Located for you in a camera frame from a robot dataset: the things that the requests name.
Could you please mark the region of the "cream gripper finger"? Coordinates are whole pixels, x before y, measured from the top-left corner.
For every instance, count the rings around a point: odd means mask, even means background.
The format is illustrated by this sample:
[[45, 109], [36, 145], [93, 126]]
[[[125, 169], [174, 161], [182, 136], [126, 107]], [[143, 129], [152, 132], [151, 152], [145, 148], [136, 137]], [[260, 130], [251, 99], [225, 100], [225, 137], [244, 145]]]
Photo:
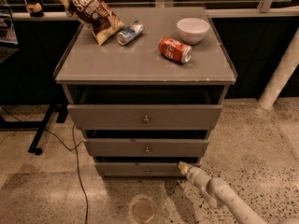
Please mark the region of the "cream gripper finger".
[[191, 168], [191, 166], [184, 161], [180, 161], [178, 163], [178, 168], [183, 175], [186, 175], [188, 173], [188, 170]]

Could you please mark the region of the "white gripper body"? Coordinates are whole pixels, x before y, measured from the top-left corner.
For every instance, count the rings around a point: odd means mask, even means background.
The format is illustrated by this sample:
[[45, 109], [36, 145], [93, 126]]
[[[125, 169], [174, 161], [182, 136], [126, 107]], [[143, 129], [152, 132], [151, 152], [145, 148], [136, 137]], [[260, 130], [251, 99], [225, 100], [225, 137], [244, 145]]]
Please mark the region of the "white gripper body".
[[211, 179], [212, 177], [199, 167], [192, 166], [187, 171], [187, 180], [200, 190], [206, 190]]

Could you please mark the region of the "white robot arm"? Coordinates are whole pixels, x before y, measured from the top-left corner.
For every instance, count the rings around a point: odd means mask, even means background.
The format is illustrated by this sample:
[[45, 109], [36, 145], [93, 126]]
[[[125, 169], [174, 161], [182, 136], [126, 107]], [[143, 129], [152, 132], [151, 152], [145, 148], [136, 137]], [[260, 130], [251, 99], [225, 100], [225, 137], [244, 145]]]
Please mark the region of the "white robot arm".
[[201, 168], [184, 161], [178, 163], [178, 168], [210, 206], [220, 209], [225, 205], [238, 224], [267, 224], [222, 178], [211, 177]]

